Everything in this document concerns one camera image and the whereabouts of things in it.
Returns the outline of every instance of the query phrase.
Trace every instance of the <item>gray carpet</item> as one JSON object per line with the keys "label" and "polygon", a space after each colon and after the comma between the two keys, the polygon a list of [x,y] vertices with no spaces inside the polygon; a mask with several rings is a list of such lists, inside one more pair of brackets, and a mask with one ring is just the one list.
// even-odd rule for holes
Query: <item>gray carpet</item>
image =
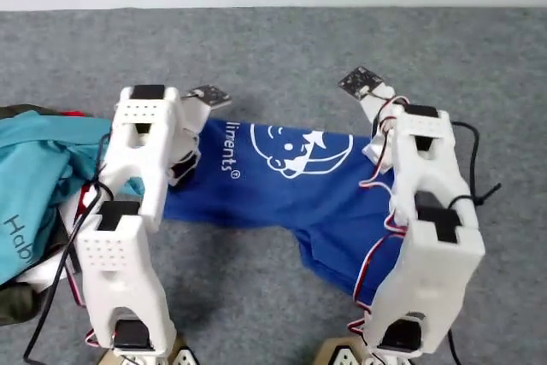
{"label": "gray carpet", "polygon": [[[479,127],[478,189],[504,183],[479,210],[488,254],[454,326],[463,364],[544,363],[547,10],[0,13],[0,105],[110,117],[125,85],[212,83],[233,95],[217,113],[227,119],[366,133],[358,105],[336,87],[361,63],[413,101]],[[472,140],[456,136],[467,176]],[[359,314],[302,268],[280,227],[165,222],[151,249],[176,326],[203,365],[310,364],[321,341],[345,335]],[[20,363],[34,325],[0,328],[1,363]],[[93,363],[99,352],[83,345],[87,329],[63,284],[35,356]],[[417,362],[453,363],[446,344]]]}

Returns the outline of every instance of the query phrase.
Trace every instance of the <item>teal t-shirt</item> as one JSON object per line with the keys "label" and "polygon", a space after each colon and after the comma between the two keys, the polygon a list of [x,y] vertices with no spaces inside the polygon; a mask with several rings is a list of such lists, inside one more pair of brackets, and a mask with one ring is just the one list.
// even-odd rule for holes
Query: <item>teal t-shirt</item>
{"label": "teal t-shirt", "polygon": [[39,115],[0,120],[0,285],[35,263],[56,208],[92,178],[110,121]]}

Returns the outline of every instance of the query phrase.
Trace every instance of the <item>printed logo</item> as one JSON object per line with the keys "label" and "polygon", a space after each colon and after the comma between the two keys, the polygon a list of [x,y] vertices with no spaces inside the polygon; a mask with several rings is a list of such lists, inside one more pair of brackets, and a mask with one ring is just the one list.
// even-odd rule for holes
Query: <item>printed logo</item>
{"label": "printed logo", "polygon": [[268,167],[287,179],[303,174],[329,174],[351,153],[353,136],[274,126],[250,125],[255,151]]}
{"label": "printed logo", "polygon": [[230,177],[234,180],[241,177],[241,172],[236,169],[238,160],[234,156],[234,149],[236,143],[236,131],[239,129],[239,123],[233,123],[228,121],[226,123],[226,131],[224,138],[224,145],[222,147],[222,165],[221,170],[230,173]]}

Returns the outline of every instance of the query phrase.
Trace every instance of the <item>white cartoon face logo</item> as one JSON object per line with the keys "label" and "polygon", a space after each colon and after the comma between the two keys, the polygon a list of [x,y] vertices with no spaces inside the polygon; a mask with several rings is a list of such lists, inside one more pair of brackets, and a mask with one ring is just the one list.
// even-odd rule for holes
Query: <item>white cartoon face logo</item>
{"label": "white cartoon face logo", "polygon": [[349,155],[353,136],[250,125],[250,140],[268,166],[287,179],[329,174]]}

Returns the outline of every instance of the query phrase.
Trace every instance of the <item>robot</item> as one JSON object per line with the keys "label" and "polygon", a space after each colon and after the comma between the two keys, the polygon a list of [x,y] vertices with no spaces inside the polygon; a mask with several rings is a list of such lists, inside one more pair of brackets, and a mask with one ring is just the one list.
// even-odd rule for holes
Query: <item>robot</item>
{"label": "robot", "polygon": [[[375,175],[361,186],[382,185],[374,178],[393,168],[393,187],[383,185],[391,194],[385,227],[403,245],[373,303],[359,303],[363,317],[349,325],[360,336],[359,355],[339,346],[325,364],[409,364],[438,348],[485,254],[474,193],[459,172],[448,113],[410,104],[363,67],[339,85],[372,124],[363,154],[376,164]],[[183,184],[198,162],[209,113],[230,101],[213,86],[183,97],[163,85],[121,92],[96,184],[84,196],[89,213],[75,236],[92,326],[86,342],[110,350],[102,364],[197,363],[169,317],[147,237],[159,230],[168,186]],[[142,202],[116,200],[133,177],[143,181]],[[416,201],[424,191],[438,200],[435,206]],[[355,295],[372,254],[363,261]]]}

